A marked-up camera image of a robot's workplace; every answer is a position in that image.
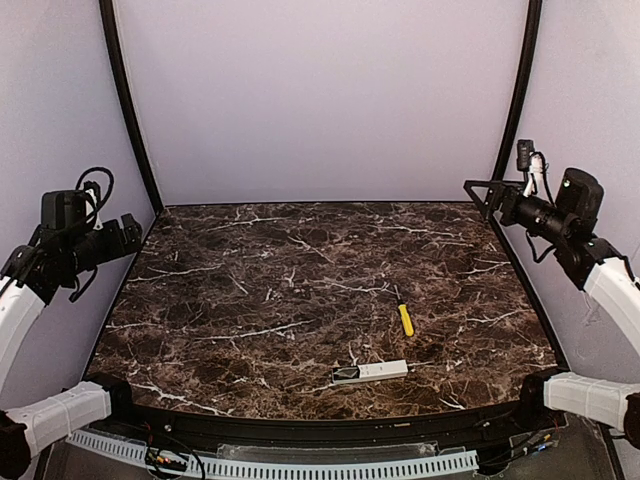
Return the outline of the white remote control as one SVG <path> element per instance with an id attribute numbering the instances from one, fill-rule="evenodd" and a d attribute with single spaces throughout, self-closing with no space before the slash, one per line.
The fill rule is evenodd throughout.
<path id="1" fill-rule="evenodd" d="M 404 378 L 408 374 L 405 360 L 335 367 L 331 373 L 333 384 L 351 384 Z"/>

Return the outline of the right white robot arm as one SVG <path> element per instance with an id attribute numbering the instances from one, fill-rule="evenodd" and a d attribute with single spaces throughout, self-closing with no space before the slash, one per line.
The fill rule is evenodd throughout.
<path id="1" fill-rule="evenodd" d="M 633 347 L 639 345 L 639 279 L 629 259 L 593 230 L 604 197 L 595 177 L 566 169 L 554 202 L 525 192 L 515 181 L 468 180 L 467 193 L 486 189 L 487 198 L 472 199 L 487 218 L 501 213 L 504 226 L 520 225 L 551 244 L 554 257 L 576 288 L 614 320 Z M 639 444 L 639 386 L 596 379 L 562 369 L 547 369 L 523 381 L 514 413 L 523 429 L 536 428 L 553 411 L 563 411 L 606 424 Z"/>

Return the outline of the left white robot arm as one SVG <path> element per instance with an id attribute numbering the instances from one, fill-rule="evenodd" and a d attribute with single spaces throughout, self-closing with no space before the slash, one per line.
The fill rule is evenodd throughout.
<path id="1" fill-rule="evenodd" d="M 142 227 L 130 214 L 103 222 L 115 178 L 106 167 L 85 170 L 71 190 L 41 199 L 40 222 L 28 243 L 16 247 L 1 269 L 1 375 L 42 311 L 61 289 L 70 302 L 91 286 L 101 265 L 140 251 Z M 133 408 L 129 383 L 97 373 L 34 404 L 1 412 L 1 476 L 18 479 L 31 461 L 55 442 L 96 421 L 127 417 Z"/>

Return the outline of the yellow handled screwdriver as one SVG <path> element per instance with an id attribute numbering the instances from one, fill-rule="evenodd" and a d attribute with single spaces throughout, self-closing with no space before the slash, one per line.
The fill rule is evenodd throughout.
<path id="1" fill-rule="evenodd" d="M 397 308 L 401 319 L 402 328 L 404 334 L 407 337 L 412 337 L 415 334 L 414 326 L 406 302 L 400 293 L 397 285 L 394 286 L 394 294 L 397 300 Z"/>

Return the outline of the right black frame post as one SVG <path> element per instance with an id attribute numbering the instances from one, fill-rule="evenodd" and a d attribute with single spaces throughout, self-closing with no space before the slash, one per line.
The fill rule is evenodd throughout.
<path id="1" fill-rule="evenodd" d="M 514 81 L 514 88 L 498 154 L 491 175 L 492 180 L 503 180 L 505 172 L 507 170 L 510 152 L 515 142 L 515 137 L 528 90 L 537 45 L 542 9 L 542 0 L 528 1 L 523 40 L 519 56 L 518 68 Z"/>

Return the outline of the black frame post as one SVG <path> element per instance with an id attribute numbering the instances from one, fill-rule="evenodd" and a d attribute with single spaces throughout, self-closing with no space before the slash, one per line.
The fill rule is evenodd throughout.
<path id="1" fill-rule="evenodd" d="M 112 0 L 99 0 L 98 4 L 112 78 L 124 125 L 147 198 L 151 204 L 154 215 L 158 216 L 163 212 L 164 204 L 152 172 L 151 162 L 136 114 L 118 32 L 115 2 Z"/>
<path id="2" fill-rule="evenodd" d="M 515 137 L 528 90 L 537 45 L 542 9 L 542 0 L 528 1 L 523 40 L 519 56 L 518 68 L 514 81 L 514 88 L 498 154 L 491 175 L 492 180 L 503 180 L 505 172 L 507 170 L 510 152 L 515 142 Z"/>

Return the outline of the black front table rail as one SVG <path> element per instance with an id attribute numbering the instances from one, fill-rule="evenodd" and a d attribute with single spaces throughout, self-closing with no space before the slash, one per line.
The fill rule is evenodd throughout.
<path id="1" fill-rule="evenodd" d="M 378 420 L 265 420 L 134 407 L 134 422 L 94 422 L 100 432 L 159 442 L 170 438 L 197 450 L 222 444 L 261 447 L 338 448 L 436 443 L 440 447 L 492 448 L 526 431 L 513 419 L 518 403 L 457 412 Z"/>

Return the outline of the left black frame post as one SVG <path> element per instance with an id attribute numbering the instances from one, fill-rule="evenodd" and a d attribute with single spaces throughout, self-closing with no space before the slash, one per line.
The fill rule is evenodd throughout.
<path id="1" fill-rule="evenodd" d="M 147 198 L 151 204 L 154 215 L 158 216 L 163 212 L 164 204 L 152 172 L 151 162 L 136 114 L 118 32 L 115 2 L 112 0 L 99 0 L 98 4 L 112 78 L 124 125 Z"/>

